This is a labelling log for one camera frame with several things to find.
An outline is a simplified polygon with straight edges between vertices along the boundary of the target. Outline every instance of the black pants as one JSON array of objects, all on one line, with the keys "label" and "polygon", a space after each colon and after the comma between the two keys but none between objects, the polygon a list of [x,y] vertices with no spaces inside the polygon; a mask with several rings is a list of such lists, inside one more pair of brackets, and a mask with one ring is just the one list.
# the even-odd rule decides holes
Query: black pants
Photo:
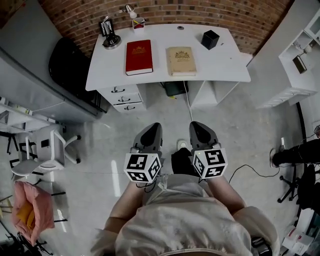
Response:
[{"label": "black pants", "polygon": [[182,147],[179,151],[171,155],[171,165],[174,174],[187,174],[199,177],[199,174],[195,171],[189,157],[191,157],[191,152]]},{"label": "black pants", "polygon": [[320,139],[314,139],[300,146],[294,146],[283,152],[274,154],[272,161],[275,166],[281,164],[316,164],[320,163]]}]

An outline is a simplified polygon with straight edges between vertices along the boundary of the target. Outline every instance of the yellow cushion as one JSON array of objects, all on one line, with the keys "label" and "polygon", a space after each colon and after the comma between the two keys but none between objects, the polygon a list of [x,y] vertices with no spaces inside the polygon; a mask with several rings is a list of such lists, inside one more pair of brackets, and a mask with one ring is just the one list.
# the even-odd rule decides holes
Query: yellow cushion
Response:
[{"label": "yellow cushion", "polygon": [[20,208],[16,216],[20,219],[24,224],[27,224],[28,217],[30,213],[34,210],[34,207],[31,203],[26,201],[24,205]]},{"label": "yellow cushion", "polygon": [[35,228],[35,225],[36,225],[35,211],[32,210],[30,212],[30,215],[29,215],[27,221],[26,221],[26,226],[29,229],[33,230]]}]

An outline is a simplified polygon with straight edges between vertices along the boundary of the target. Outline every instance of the desk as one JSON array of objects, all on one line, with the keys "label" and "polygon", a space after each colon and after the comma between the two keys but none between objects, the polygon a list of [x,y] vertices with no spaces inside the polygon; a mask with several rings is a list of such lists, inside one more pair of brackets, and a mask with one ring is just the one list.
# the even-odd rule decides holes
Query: desk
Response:
[{"label": "desk", "polygon": [[[207,50],[200,44],[203,33],[212,30],[220,38],[216,47]],[[117,30],[121,44],[112,50],[105,49],[104,37],[99,35],[94,47],[85,89],[97,90],[113,106],[123,111],[143,109],[145,84],[169,81],[188,81],[191,107],[217,105],[239,82],[250,82],[246,63],[226,28],[193,24],[147,25],[143,34],[135,34],[132,28]],[[125,73],[127,43],[151,40],[153,72],[127,76]],[[167,65],[167,48],[191,47],[197,74],[195,76],[171,76]]]}]

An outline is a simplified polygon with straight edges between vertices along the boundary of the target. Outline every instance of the pink chair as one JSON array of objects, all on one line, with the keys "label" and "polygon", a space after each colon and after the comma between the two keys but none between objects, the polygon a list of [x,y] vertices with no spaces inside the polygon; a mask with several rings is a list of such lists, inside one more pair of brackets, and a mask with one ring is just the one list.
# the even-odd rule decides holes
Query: pink chair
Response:
[{"label": "pink chair", "polygon": [[[51,194],[28,182],[16,181],[14,184],[14,206],[12,209],[12,222],[16,229],[23,234],[32,246],[40,233],[46,229],[53,229],[54,211]],[[28,201],[33,206],[35,227],[29,229],[18,217],[20,208]]]}]

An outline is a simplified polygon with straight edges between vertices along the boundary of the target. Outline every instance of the concrete floor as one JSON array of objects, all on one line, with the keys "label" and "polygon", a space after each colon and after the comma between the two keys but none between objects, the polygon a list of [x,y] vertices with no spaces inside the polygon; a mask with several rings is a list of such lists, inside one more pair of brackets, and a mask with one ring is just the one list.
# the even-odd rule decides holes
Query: concrete floor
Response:
[{"label": "concrete floor", "polygon": [[[270,109],[254,109],[249,91],[249,85],[241,84],[218,106],[192,111],[193,119],[212,128],[226,149],[229,164],[225,177],[228,180],[234,170],[244,164],[264,176],[277,173],[277,169],[269,166],[270,149],[279,146],[281,137],[286,138],[289,147],[298,144],[302,137],[296,106],[284,103]],[[88,255],[91,231],[104,227],[113,205],[129,182],[123,171],[125,154],[129,152],[136,134],[151,123],[162,124],[161,151],[165,158],[162,172],[172,173],[171,154],[176,150],[176,141],[189,141],[191,120],[185,96],[168,98],[158,84],[150,84],[147,98],[149,102],[145,112],[126,115],[111,108],[99,121],[67,127],[66,139],[72,135],[82,136],[82,140],[72,145],[81,163],[73,165],[67,161],[63,171],[44,176],[45,180],[54,181],[58,190],[67,194],[59,202],[59,207],[69,221],[41,234],[56,255]],[[12,173],[9,157],[5,154],[7,140],[0,138],[0,142],[0,198],[3,198],[12,193]],[[273,221],[282,241],[298,207],[297,198],[293,202],[287,199],[282,204],[277,203],[287,189],[287,185],[279,180],[280,175],[290,179],[290,168],[281,168],[275,177],[263,178],[243,167],[234,175],[231,185],[248,206],[260,208]],[[32,174],[28,181],[36,179]],[[12,229],[9,220],[9,216],[4,218]]]}]

